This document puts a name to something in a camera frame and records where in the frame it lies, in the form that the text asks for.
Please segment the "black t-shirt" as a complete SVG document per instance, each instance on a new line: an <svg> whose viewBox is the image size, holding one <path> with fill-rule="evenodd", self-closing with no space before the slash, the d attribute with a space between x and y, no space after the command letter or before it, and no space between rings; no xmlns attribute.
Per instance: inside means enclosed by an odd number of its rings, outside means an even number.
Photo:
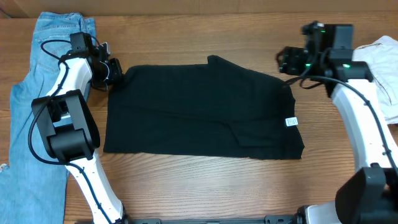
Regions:
<svg viewBox="0 0 398 224"><path fill-rule="evenodd" d="M291 89L211 55L206 64L138 65L109 93L104 151L300 159Z"/></svg>

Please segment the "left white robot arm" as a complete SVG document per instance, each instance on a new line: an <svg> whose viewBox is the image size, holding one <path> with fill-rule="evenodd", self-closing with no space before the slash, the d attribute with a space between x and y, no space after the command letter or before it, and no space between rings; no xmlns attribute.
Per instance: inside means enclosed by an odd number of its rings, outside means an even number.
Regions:
<svg viewBox="0 0 398 224"><path fill-rule="evenodd" d="M54 86L32 101L29 150L40 162L67 168L86 198L93 223L127 223L124 205L101 164L100 134L84 98L90 87L107 91L122 82L122 68L110 57L109 45L88 33L70 34L67 42L72 48L58 57Z"/></svg>

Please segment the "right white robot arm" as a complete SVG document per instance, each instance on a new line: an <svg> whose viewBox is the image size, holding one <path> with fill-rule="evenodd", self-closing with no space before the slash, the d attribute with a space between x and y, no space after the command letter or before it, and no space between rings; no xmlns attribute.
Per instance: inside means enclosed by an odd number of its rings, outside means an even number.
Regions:
<svg viewBox="0 0 398 224"><path fill-rule="evenodd" d="M300 207L294 215L267 216L271 223L396 223L397 144L379 108L366 62L353 60L353 26L311 22L306 44L277 54L288 85L311 80L323 85L344 122L355 174L332 202Z"/></svg>

